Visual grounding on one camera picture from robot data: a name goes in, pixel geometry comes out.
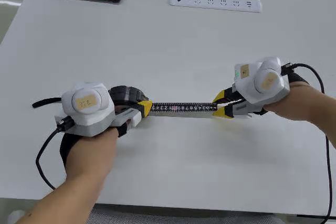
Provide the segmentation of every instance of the beige label sticker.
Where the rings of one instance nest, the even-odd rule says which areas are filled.
[[[269,90],[272,87],[272,84],[278,79],[278,76],[275,73],[268,73],[264,82],[261,84],[261,87],[264,90]]]
[[[83,98],[76,99],[76,106],[79,110],[87,109],[97,104],[97,99],[94,94],[90,94]]]
[[[240,67],[240,76],[242,77],[242,79],[250,76],[250,72],[249,72],[249,69],[248,69],[248,64],[242,65]]]

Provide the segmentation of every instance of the cable connector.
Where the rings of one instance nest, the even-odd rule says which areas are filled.
[[[287,63],[281,67],[281,76],[286,76],[290,73],[293,73],[292,63]]]
[[[71,129],[75,125],[75,121],[70,117],[67,116],[63,118],[57,123],[57,130],[60,132],[66,132],[67,130]]]

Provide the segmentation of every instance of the human hand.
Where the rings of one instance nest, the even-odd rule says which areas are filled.
[[[295,120],[311,121],[317,106],[323,102],[323,94],[305,82],[298,81],[290,84],[290,93],[281,101],[264,106],[267,111]]]
[[[82,137],[66,159],[67,179],[85,175],[104,180],[112,169],[117,138],[116,128],[109,128],[94,137]]]

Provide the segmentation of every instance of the power strip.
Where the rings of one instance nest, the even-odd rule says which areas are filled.
[[[260,0],[170,0],[170,5],[260,13]]]

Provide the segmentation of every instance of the white knob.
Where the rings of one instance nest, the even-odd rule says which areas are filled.
[[[260,93],[273,93],[282,88],[280,78],[280,75],[272,69],[261,70],[255,75],[254,86]]]

